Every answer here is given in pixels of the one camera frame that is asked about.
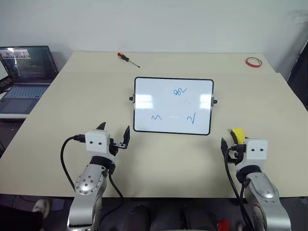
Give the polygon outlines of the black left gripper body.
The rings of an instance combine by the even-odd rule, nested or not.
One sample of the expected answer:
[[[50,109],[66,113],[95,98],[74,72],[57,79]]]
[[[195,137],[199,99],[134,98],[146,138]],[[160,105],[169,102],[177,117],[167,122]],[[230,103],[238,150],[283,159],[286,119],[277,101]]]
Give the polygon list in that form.
[[[111,155],[117,155],[118,149],[127,149],[127,140],[123,142],[114,142],[114,139],[110,139],[109,152]]]

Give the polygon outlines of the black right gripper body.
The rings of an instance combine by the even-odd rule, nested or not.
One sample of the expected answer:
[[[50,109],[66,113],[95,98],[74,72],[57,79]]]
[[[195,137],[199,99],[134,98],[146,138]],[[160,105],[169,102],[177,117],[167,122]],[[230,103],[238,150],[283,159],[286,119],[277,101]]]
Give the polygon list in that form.
[[[226,163],[239,164],[244,158],[246,151],[245,144],[235,144],[227,149],[225,157],[227,158]]]

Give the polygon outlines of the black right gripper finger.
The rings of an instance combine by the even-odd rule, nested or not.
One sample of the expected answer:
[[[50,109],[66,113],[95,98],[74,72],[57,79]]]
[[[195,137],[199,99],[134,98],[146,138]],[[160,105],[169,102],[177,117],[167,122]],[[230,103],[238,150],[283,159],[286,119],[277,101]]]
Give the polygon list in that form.
[[[223,156],[229,154],[229,147],[224,138],[221,138],[220,148],[221,148]]]

